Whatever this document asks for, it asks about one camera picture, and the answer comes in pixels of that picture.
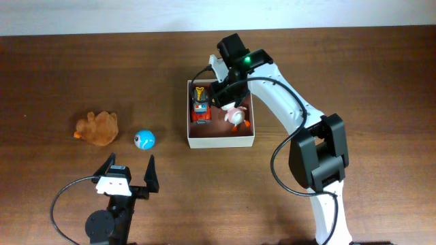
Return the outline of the red grey toy truck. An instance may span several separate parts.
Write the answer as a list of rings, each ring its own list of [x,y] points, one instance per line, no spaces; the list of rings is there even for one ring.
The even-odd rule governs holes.
[[[208,92],[204,87],[197,86],[193,90],[191,120],[193,124],[203,125],[211,123],[211,108],[208,104]]]

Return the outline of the pink white duck toy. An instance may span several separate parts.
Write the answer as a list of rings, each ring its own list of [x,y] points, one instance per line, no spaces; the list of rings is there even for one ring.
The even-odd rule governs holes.
[[[232,102],[221,107],[222,110],[226,111],[224,120],[233,124],[232,132],[238,131],[238,126],[244,123],[247,128],[251,126],[251,123],[245,119],[245,111],[247,110],[244,106],[235,106],[236,103]]]

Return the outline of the brown plush toy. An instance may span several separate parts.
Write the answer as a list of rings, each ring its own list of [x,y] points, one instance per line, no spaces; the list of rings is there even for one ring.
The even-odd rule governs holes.
[[[102,111],[95,115],[94,112],[89,112],[86,119],[80,119],[76,123],[74,137],[92,145],[106,146],[114,141],[118,133],[116,113]]]

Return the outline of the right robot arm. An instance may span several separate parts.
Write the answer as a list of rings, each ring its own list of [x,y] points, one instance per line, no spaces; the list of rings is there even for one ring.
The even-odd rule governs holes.
[[[237,108],[247,95],[261,99],[285,127],[288,137],[274,155],[290,145],[289,168],[305,189],[315,218],[318,244],[351,244],[343,207],[345,168],[349,165],[345,124],[314,108],[282,76],[273,58],[263,49],[250,51],[238,34],[223,38],[209,64],[216,75],[211,85],[211,105]]]

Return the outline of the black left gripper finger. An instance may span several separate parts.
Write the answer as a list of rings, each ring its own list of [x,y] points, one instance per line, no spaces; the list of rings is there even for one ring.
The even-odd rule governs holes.
[[[150,156],[149,163],[147,165],[147,169],[144,175],[144,181],[146,183],[148,192],[150,193],[159,192],[159,181],[155,169],[155,157],[153,155]]]
[[[102,164],[102,166],[99,167],[97,171],[93,174],[93,177],[105,176],[110,167],[115,164],[115,159],[115,153],[111,153],[107,160]]]

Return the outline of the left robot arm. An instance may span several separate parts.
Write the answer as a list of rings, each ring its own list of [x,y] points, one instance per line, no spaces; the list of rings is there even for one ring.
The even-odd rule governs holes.
[[[127,244],[134,207],[138,199],[149,199],[159,192],[155,157],[150,156],[144,174],[144,186],[131,185],[131,172],[127,166],[116,164],[112,153],[92,175],[97,193],[109,197],[108,206],[89,215],[85,232],[91,244]]]

